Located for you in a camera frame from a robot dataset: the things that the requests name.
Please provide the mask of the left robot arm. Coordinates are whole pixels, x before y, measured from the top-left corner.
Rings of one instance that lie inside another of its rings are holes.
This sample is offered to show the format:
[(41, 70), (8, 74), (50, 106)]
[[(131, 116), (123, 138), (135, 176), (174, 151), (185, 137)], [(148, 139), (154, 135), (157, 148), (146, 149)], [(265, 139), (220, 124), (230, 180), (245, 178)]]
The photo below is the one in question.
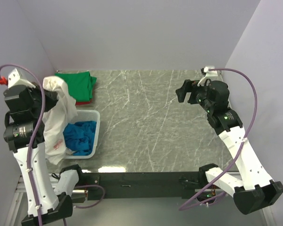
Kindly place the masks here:
[(4, 91), (9, 111), (3, 137), (20, 167), (28, 200), (23, 226), (43, 226), (73, 214), (71, 194), (83, 173), (78, 165), (66, 167), (56, 187), (52, 187), (42, 121), (44, 113), (66, 117), (63, 107), (72, 100), (64, 81), (44, 81), (41, 87), (19, 84)]

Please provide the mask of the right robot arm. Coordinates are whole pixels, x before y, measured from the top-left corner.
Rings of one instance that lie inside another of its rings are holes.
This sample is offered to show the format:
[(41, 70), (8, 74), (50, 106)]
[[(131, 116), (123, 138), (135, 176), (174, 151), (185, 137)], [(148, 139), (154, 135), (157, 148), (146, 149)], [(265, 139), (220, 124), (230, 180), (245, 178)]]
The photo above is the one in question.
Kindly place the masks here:
[(228, 85), (207, 79), (185, 80), (176, 91), (178, 102), (199, 104), (207, 113), (207, 120), (225, 144), (236, 165), (241, 179), (227, 173), (215, 164), (199, 168), (199, 185), (202, 190), (215, 185), (233, 197), (237, 209), (244, 215), (273, 205), (283, 193), (283, 184), (274, 181), (256, 156), (237, 112), (229, 106)]

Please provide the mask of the white t shirt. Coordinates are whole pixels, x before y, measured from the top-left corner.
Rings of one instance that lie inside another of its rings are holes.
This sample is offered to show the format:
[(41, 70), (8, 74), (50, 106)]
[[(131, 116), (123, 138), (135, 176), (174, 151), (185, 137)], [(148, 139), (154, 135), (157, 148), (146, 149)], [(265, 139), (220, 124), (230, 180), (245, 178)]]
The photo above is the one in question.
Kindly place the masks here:
[(43, 115), (45, 157), (57, 165), (68, 153), (63, 131), (68, 123), (77, 116), (76, 100), (70, 96), (68, 85), (58, 76), (49, 76), (43, 79), (43, 88), (46, 91), (57, 92), (56, 105)]

